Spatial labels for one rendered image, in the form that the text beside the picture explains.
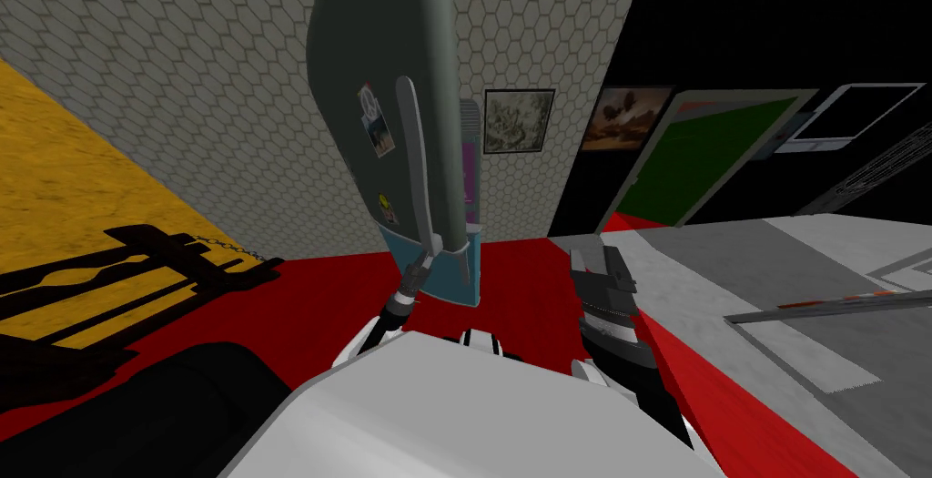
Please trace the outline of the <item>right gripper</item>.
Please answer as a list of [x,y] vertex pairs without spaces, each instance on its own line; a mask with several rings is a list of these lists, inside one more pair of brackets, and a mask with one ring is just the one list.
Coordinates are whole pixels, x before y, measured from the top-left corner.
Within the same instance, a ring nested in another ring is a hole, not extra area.
[[600,318],[640,314],[633,297],[636,282],[616,247],[571,248],[570,261],[574,290],[583,312]]

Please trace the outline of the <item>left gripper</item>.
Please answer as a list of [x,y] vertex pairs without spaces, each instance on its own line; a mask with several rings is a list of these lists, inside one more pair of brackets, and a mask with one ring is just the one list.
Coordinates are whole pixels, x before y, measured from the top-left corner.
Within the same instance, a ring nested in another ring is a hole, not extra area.
[[407,265],[402,276],[402,294],[417,295],[431,274],[431,264],[435,259],[427,250]]

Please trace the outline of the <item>grey curved fridge door handle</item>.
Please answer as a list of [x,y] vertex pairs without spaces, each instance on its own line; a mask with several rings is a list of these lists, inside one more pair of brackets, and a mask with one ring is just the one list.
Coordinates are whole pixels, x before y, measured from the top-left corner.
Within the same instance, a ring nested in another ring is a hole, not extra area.
[[432,226],[423,126],[417,93],[410,77],[399,76],[396,79],[395,94],[405,138],[411,201],[419,239],[425,253],[435,258],[442,250],[442,239]]

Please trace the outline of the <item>brown landscape picture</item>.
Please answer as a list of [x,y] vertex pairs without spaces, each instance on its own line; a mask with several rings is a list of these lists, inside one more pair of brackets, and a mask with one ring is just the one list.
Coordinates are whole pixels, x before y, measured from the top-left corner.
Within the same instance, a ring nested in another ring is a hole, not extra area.
[[659,86],[605,87],[583,134],[581,151],[638,149],[673,91]]

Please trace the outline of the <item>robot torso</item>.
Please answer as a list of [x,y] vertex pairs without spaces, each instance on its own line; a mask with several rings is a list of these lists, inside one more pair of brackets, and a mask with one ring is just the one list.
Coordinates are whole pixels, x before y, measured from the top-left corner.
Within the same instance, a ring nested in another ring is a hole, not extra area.
[[306,381],[218,478],[725,478],[633,394],[407,331]]

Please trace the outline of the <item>black framed grey picture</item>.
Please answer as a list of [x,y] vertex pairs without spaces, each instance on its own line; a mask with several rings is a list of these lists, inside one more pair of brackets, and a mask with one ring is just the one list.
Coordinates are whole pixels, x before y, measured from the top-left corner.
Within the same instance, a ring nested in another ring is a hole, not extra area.
[[551,88],[484,91],[483,153],[541,152],[555,93]]

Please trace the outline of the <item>grey fridge door with stickers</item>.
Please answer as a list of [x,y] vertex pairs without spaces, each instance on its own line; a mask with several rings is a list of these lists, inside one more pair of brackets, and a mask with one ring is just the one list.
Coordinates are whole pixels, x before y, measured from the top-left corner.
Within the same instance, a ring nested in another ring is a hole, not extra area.
[[395,94],[411,78],[433,231],[449,253],[467,243],[455,18],[452,0],[315,0],[306,43],[311,95],[367,210],[420,242]]

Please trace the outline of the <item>white framed black window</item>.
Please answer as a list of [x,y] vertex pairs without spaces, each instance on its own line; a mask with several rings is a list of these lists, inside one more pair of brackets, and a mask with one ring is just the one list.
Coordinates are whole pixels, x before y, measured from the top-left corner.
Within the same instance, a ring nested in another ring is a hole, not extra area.
[[829,95],[775,153],[839,150],[923,87],[923,83],[845,84]]

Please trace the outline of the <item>green panel with grey frame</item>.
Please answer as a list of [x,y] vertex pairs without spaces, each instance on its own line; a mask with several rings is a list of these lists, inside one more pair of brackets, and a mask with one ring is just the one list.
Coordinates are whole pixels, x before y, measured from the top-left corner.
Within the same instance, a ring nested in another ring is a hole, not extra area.
[[682,227],[815,93],[792,87],[675,94],[611,214]]

